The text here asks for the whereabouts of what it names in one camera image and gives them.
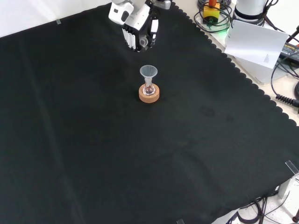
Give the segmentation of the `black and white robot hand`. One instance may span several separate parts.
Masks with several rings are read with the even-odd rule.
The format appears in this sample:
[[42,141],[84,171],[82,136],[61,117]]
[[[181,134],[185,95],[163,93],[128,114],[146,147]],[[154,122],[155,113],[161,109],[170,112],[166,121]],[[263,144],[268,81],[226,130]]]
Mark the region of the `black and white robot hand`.
[[122,26],[126,45],[135,52],[144,52],[155,45],[159,20],[157,8],[151,0],[145,1],[142,8],[131,14]]

